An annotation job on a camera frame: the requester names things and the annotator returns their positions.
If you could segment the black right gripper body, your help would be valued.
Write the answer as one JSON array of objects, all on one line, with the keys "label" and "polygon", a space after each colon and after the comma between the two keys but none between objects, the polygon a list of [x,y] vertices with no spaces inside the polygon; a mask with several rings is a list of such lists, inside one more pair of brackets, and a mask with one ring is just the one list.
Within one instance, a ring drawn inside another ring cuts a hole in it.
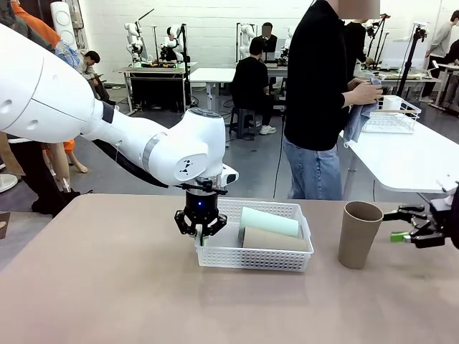
[{"label": "black right gripper body", "polygon": [[458,249],[458,187],[443,199],[431,200],[430,213],[435,231],[449,238]]}]

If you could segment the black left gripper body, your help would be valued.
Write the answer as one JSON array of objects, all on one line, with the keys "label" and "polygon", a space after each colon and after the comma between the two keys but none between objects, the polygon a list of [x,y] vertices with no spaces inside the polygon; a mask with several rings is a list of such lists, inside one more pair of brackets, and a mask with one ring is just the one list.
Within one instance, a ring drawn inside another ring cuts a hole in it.
[{"label": "black left gripper body", "polygon": [[219,214],[216,193],[186,191],[185,216],[192,224],[209,225]]}]

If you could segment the person's right hand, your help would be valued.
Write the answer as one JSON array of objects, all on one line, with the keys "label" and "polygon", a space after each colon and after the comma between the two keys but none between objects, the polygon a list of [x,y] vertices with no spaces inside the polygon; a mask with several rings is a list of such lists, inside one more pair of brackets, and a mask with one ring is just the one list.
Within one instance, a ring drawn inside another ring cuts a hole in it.
[{"label": "person's right hand", "polygon": [[383,96],[382,86],[373,85],[370,82],[363,82],[356,86],[349,95],[350,105],[374,104]]}]

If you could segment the person's left hand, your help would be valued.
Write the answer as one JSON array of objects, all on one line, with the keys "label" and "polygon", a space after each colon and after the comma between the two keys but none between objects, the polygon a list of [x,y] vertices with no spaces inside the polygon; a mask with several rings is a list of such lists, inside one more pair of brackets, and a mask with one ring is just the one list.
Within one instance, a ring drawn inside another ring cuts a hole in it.
[{"label": "person's left hand", "polygon": [[360,85],[370,85],[370,84],[371,83],[368,80],[362,80],[362,79],[355,77],[351,81],[348,82],[348,91],[351,92]]}]

